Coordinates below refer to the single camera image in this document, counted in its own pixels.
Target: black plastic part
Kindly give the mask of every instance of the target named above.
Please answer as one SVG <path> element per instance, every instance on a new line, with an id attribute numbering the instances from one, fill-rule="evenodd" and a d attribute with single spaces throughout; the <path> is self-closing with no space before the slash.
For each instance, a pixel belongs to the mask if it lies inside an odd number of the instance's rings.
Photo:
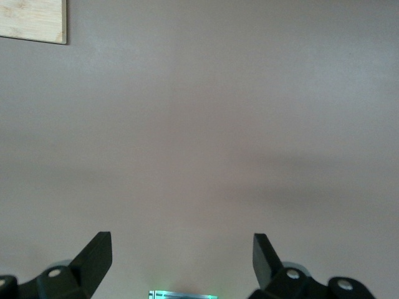
<path id="1" fill-rule="evenodd" d="M 99 232 L 68 266 L 56 266 L 22 285 L 0 276 L 0 299 L 89 299 L 112 264 L 111 233 Z"/>
<path id="2" fill-rule="evenodd" d="M 254 235 L 252 265 L 260 288 L 263 290 L 284 266 L 265 234 Z"/>
<path id="3" fill-rule="evenodd" d="M 249 299 L 375 299 L 352 278 L 334 277 L 325 286 L 299 269 L 285 268 L 265 234 L 254 235 L 252 262 L 260 289 Z"/>

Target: green light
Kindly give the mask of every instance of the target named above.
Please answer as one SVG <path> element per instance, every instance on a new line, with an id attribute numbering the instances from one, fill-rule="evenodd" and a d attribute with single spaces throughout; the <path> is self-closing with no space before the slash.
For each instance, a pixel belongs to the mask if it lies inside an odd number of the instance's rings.
<path id="1" fill-rule="evenodd" d="M 150 291 L 148 299 L 218 299 L 218 296 L 213 295 L 197 295 L 187 293 L 175 293 L 169 291 Z"/>

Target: screw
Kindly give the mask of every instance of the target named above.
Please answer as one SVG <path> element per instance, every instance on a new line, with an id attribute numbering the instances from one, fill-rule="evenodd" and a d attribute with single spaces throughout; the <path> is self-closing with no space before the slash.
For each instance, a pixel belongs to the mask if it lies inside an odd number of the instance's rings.
<path id="1" fill-rule="evenodd" d="M 350 284 L 349 281 L 345 280 L 345 279 L 340 279 L 338 281 L 338 286 L 340 288 L 343 288 L 346 291 L 352 291 L 353 290 L 353 286 Z"/>
<path id="2" fill-rule="evenodd" d="M 298 279 L 299 278 L 299 273 L 297 270 L 294 269 L 289 269 L 287 271 L 287 276 L 291 279 Z"/>
<path id="3" fill-rule="evenodd" d="M 49 277 L 56 277 L 61 273 L 60 269 L 54 269 L 49 272 Z"/>

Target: wooden board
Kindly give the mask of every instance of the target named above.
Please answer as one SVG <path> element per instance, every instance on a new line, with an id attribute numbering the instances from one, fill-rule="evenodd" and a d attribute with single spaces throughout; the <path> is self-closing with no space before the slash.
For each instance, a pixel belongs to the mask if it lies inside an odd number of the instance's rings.
<path id="1" fill-rule="evenodd" d="M 65 44 L 66 0 L 0 0 L 0 36 Z"/>

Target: black plastic bracket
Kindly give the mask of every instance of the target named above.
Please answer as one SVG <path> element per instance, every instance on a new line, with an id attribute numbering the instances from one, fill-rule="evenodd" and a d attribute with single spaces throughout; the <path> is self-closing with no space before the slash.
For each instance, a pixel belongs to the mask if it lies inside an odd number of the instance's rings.
<path id="1" fill-rule="evenodd" d="M 112 264 L 110 232 L 99 232 L 68 266 L 56 266 L 18 285 L 0 276 L 0 299 L 89 299 Z"/>
<path id="2" fill-rule="evenodd" d="M 249 299 L 375 299 L 352 278 L 333 277 L 325 286 L 297 268 L 284 267 L 265 234 L 254 235 L 252 263 L 260 289 Z"/>

